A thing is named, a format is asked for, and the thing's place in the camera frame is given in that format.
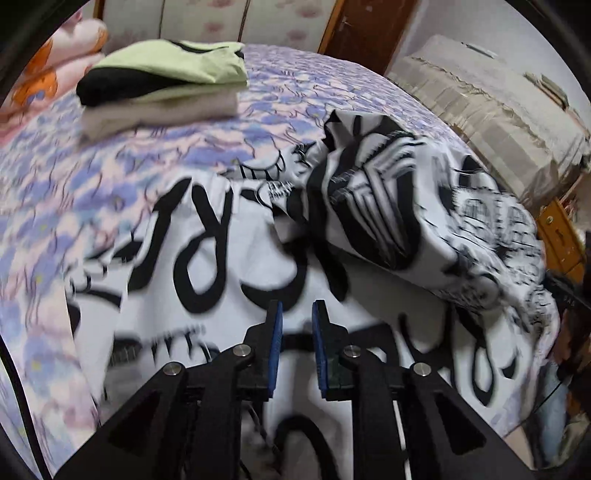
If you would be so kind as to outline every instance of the wooden door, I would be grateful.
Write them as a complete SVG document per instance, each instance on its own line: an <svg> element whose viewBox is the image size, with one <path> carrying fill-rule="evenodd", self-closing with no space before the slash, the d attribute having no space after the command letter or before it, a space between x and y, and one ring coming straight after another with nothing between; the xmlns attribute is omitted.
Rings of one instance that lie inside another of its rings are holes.
<svg viewBox="0 0 591 480"><path fill-rule="evenodd" d="M384 74L416 3L345 0L324 54Z"/></svg>

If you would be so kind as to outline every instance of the bedsheet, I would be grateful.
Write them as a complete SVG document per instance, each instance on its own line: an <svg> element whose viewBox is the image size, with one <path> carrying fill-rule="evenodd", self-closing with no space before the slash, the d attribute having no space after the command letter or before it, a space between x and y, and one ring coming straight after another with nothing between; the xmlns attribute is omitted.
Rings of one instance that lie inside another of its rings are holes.
<svg viewBox="0 0 591 480"><path fill-rule="evenodd" d="M0 335L23 381L55 472L95 429L97 411L72 340L63 272L147 218L180 169L219 169L322 137L334 108L383 112L404 128L467 146L387 79L353 63L247 46L250 89L235 119L80 139L73 92L0 150ZM3 368L0 421L37 471Z"/></svg>

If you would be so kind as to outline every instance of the beige folded shirt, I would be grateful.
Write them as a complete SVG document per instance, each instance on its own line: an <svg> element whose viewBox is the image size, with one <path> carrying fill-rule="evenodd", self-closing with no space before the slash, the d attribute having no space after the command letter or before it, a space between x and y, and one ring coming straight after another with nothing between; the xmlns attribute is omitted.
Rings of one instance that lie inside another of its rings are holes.
<svg viewBox="0 0 591 480"><path fill-rule="evenodd" d="M125 101L86 107L81 122L84 135L97 141L139 126L170 127L237 114L238 94L233 90L159 102Z"/></svg>

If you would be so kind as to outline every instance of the patterned wallpaper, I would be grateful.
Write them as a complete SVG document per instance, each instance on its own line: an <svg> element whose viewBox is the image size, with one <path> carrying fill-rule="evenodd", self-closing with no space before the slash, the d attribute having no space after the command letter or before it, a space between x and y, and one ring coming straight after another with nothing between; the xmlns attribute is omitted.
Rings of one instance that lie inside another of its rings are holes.
<svg viewBox="0 0 591 480"><path fill-rule="evenodd" d="M107 53L148 38L237 40L247 0L107 0ZM251 0L242 41L317 51L335 0Z"/></svg>
<svg viewBox="0 0 591 480"><path fill-rule="evenodd" d="M162 38L191 41L237 40L246 0L166 0Z"/></svg>
<svg viewBox="0 0 591 480"><path fill-rule="evenodd" d="M103 20L109 41L103 51L111 53L131 43L158 38L164 0L106 0Z"/></svg>
<svg viewBox="0 0 591 480"><path fill-rule="evenodd" d="M335 0L252 0L242 41L317 51L334 4Z"/></svg>

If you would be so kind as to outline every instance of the wooden door frame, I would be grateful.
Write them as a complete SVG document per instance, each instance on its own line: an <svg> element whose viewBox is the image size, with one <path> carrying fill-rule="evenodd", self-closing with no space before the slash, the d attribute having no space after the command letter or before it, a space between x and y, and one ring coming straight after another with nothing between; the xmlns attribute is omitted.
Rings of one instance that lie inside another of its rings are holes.
<svg viewBox="0 0 591 480"><path fill-rule="evenodd" d="M396 53L396 50L398 49L400 42L402 42L402 39L404 38L404 35L408 30L409 24L414 20L415 13L417 12L419 5L421 4L421 1L422 0L413 0L413 6L412 6L410 13L408 14L406 24L401 29L400 36L396 39L396 41L394 42L394 45L392 45L392 49L389 54L390 60L388 61L388 64L384 67L385 70L388 70L388 66L391 63L392 57ZM347 0L336 0L335 5L333 6L332 13L330 14L329 21L326 24L326 29L324 31L324 35L322 36L322 40L320 42L320 47L318 47L318 53L323 55L326 52L326 49L328 48L328 46L330 44L330 40L332 40L332 37L335 34L335 31L337 28L337 23L339 21L341 13L343 12L343 8L345 7L346 2L347 2Z"/></svg>
<svg viewBox="0 0 591 480"><path fill-rule="evenodd" d="M320 47L318 47L318 53L322 53L322 55L328 48L330 40L332 40L332 37L335 34L336 24L339 21L340 14L345 7L346 1L347 0L336 0L335 4L333 5L333 11L330 14L326 28L324 29L324 35L322 35Z"/></svg>

